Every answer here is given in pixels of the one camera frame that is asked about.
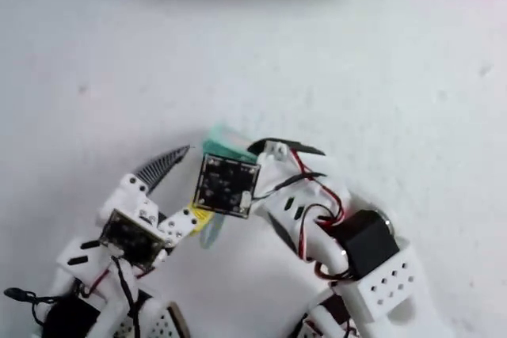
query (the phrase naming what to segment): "cable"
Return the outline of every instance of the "cable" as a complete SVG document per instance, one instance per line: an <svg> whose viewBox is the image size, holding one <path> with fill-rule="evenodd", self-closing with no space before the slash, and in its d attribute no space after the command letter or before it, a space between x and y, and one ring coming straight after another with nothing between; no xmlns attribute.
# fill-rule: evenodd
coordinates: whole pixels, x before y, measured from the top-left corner
<svg viewBox="0 0 507 338"><path fill-rule="evenodd" d="M97 277L97 279L93 282L93 284L90 287L90 290L88 292L85 292L83 289L81 290L81 296L83 298L88 298L98 287L98 284L102 282L102 280L109 274L109 267L105 269L105 271L102 272L100 276Z"/></svg>
<svg viewBox="0 0 507 338"><path fill-rule="evenodd" d="M273 193L278 192L279 190L286 188L287 186L290 186L292 184L295 184L296 182L299 182L301 180L305 180L305 179L313 180L316 177L325 177L325 176L326 175L324 173L319 173L319 172L298 173L294 176L289 177L287 180L280 182L278 185L275 185L275 187L273 189L271 189L269 192L267 192L263 196L255 197L255 198L253 198L253 200L258 201L261 199L266 199L269 196L271 196Z"/></svg>
<svg viewBox="0 0 507 338"><path fill-rule="evenodd" d="M330 275L330 274L322 271L322 266L323 266L322 263L320 263L318 261L315 262L314 273L320 279L328 280L328 281L342 281L342 280L352 280L353 279L353 277L349 271L338 273L336 275Z"/></svg>
<svg viewBox="0 0 507 338"><path fill-rule="evenodd" d="M118 261L118 258L111 256L112 262L116 265L116 268L118 268L118 277L120 277L120 285L121 289L123 289L125 293L125 297L128 301L128 306L130 307L132 311L132 320L134 322L134 337L135 338L141 338L141 329L139 327L139 315L137 307L134 303L134 298L132 297L132 293L130 292L130 288L128 287L127 282L124 278L124 273L121 270L120 262Z"/></svg>
<svg viewBox="0 0 507 338"><path fill-rule="evenodd" d="M343 338L349 338L350 336L350 318L347 320L347 326L345 328L345 335L343 336Z"/></svg>
<svg viewBox="0 0 507 338"><path fill-rule="evenodd" d="M312 203L308 205L304 211L303 215L301 217L301 226L299 227L299 242L298 242L298 256L301 260L308 261L307 260L307 239L306 239L306 232L305 232L305 219L307 218L308 212L313 207L322 207L323 209L327 210L328 213L330 213L331 217L334 217L333 212L331 209L329 209L327 206L324 206L320 203Z"/></svg>
<svg viewBox="0 0 507 338"><path fill-rule="evenodd" d="M149 274L150 274L150 273L152 273L154 270L155 270L155 268L154 268L154 267L152 267L152 268L148 269L147 271L143 272L141 275L137 275L135 278L136 278L136 279L138 279L138 280L139 280L139 279L142 279L144 276L149 275Z"/></svg>
<svg viewBox="0 0 507 338"><path fill-rule="evenodd" d="M54 297L37 297L37 295L34 292L31 291L23 291L20 288L8 288L3 291L3 294L9 298L12 298L13 300L19 301L19 302L29 302L32 304L32 315L35 322L40 325L44 326L44 323L37 317L37 313L35 308L39 304L54 304L61 300L63 296L54 296Z"/></svg>
<svg viewBox="0 0 507 338"><path fill-rule="evenodd" d="M292 154L292 157L295 159L295 162L296 162L297 166L299 167L299 170L301 171L301 173L308 173L307 170L311 171L311 169L303 163L303 161L299 157L297 151L290 150L290 152ZM335 219L331 219L328 222L323 223L322 227L332 226L338 222L341 222L343 220L343 218L345 217L345 210L343 208L343 203L341 202L341 198L335 192L333 192L331 189L329 189L327 186L325 186L322 182L320 182L319 180L316 180L311 177L309 178L309 180L314 181L317 184L319 184L321 186L322 190L324 192L326 192L337 204L338 213L337 213Z"/></svg>

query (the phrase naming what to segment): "yellow object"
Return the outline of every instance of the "yellow object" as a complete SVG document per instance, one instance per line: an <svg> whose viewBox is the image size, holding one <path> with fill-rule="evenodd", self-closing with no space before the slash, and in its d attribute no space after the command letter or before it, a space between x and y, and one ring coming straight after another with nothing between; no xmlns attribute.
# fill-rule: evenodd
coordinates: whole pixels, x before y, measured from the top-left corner
<svg viewBox="0 0 507 338"><path fill-rule="evenodd" d="M188 209L190 209L190 211L197 218L197 225L196 228L193 229L192 233L190 234L191 236L199 233L209 223L209 221L212 220L213 215L215 215L213 211L198 209L196 207L193 207L192 205L188 205Z"/></svg>

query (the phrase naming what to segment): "white table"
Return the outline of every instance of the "white table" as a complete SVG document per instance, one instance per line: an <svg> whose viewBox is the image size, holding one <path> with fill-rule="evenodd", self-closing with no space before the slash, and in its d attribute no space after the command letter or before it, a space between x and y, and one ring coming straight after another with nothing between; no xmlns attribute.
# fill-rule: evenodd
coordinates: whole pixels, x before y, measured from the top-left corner
<svg viewBox="0 0 507 338"><path fill-rule="evenodd" d="M507 0L0 0L0 284L40 294L120 176L225 121L394 208L459 337L507 329ZM155 200L193 191L199 153ZM325 284L258 218L149 276L193 335L282 337ZM29 306L0 298L0 336Z"/></svg>

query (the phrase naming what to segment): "green object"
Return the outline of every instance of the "green object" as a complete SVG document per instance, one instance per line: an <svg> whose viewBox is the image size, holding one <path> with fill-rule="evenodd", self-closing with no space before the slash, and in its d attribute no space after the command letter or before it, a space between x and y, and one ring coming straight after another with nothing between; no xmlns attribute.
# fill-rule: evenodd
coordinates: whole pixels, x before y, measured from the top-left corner
<svg viewBox="0 0 507 338"><path fill-rule="evenodd" d="M242 136L237 131L224 125L217 124L209 132L206 140L203 141L205 154L216 154L224 158L255 164L257 155L250 153L247 149L252 141Z"/></svg>
<svg viewBox="0 0 507 338"><path fill-rule="evenodd" d="M239 132L225 124L217 124L203 141L203 152L255 164L257 155L247 150L250 144L252 141ZM215 243L224 222L225 215L218 213L213 215L212 220L200 232L200 246L203 249L209 249Z"/></svg>

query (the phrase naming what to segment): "circuit board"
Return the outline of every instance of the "circuit board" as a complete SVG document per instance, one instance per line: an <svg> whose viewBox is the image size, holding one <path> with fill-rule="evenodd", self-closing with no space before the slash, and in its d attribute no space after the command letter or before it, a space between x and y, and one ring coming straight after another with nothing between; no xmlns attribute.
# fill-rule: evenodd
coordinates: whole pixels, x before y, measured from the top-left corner
<svg viewBox="0 0 507 338"><path fill-rule="evenodd" d="M144 271L150 269L165 242L115 210L102 230L100 242L124 251L124 259Z"/></svg>
<svg viewBox="0 0 507 338"><path fill-rule="evenodd" d="M259 165L205 154L193 206L248 218L259 169Z"/></svg>

